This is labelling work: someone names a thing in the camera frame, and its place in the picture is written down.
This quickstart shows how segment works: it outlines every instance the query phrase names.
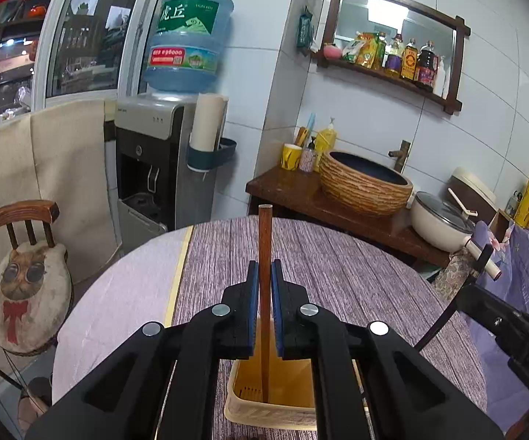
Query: blue water jug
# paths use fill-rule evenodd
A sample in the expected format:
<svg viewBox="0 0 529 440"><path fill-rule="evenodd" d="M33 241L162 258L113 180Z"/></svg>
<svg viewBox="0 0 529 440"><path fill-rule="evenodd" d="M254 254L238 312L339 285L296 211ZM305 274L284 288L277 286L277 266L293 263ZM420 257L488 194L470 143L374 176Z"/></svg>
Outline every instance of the blue water jug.
<svg viewBox="0 0 529 440"><path fill-rule="evenodd" d="M163 0L144 80L160 91L209 92L233 9L232 0Z"/></svg>

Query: green label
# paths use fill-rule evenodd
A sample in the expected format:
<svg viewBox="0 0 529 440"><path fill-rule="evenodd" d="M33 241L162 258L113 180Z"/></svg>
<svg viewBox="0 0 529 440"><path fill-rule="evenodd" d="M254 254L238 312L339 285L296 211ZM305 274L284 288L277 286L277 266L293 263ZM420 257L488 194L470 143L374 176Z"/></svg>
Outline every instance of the green label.
<svg viewBox="0 0 529 440"><path fill-rule="evenodd" d="M169 0L163 4L157 31L211 34L218 6L211 0Z"/></svg>

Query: faucet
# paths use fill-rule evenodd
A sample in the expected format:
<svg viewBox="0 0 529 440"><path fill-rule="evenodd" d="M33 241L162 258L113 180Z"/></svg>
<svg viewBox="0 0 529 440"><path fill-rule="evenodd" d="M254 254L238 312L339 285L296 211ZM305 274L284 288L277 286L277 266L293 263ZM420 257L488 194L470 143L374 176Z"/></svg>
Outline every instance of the faucet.
<svg viewBox="0 0 529 440"><path fill-rule="evenodd" d="M407 142L407 140L402 140L401 147L398 151L389 151L389 157L397 157L397 160L395 161L395 167L393 167L396 172L401 173L401 171L403 170L403 167L405 166L405 161L407 160L407 157L409 157L410 147L411 142Z"/></svg>

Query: soap dispenser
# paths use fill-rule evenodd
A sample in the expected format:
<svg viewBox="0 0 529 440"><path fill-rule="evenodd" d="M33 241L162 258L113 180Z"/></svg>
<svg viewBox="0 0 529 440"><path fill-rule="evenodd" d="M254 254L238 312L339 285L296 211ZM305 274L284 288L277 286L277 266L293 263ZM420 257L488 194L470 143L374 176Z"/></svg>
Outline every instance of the soap dispenser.
<svg viewBox="0 0 529 440"><path fill-rule="evenodd" d="M317 137L315 138L316 157L313 169L316 172L320 171L321 154L323 154L328 149L334 148L334 143L336 143L337 136L338 133L334 130L334 118L330 117L330 125L319 131L317 133Z"/></svg>

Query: wooden mirror frame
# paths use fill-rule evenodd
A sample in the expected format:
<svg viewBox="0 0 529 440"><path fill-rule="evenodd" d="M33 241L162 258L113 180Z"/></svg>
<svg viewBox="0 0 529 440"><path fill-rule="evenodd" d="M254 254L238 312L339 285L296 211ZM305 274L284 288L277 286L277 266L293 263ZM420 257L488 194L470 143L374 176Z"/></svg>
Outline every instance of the wooden mirror frame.
<svg viewBox="0 0 529 440"><path fill-rule="evenodd" d="M334 35L336 33L336 26L338 25L338 17L340 14L340 2L342 0L330 0L330 7L328 9L328 17L325 22L324 36L321 41L321 46L323 48L325 43L333 44ZM444 99L433 92L424 91L423 89L418 88L411 82L404 81L402 79L395 79L390 76L387 76L383 71L373 70L359 66L356 64L349 63L344 60L328 60L325 58L322 49L318 51L314 56L317 59L318 66L328 67L328 66L338 66L345 69L351 69L359 73L368 74L369 76L382 79L384 81L389 81L392 84L395 84L400 87L404 87L412 92L416 92L419 95L422 95L425 98L430 99L431 101L436 102L444 108L444 111L447 114L454 114L454 111L462 110L462 102L458 101L458 87L460 85L460 73L462 73L462 56L464 53L464 38L470 36L471 29L464 24L464 18L456 16L452 18L447 14L444 14L440 11L430 8L424 4L418 3L413 0L387 0L392 3L397 3L402 6L427 16L432 20L435 20L442 25L448 26L449 28L456 31L454 34L453 45L453 57L452 57L452 72L450 73L450 87L448 89L448 96Z"/></svg>

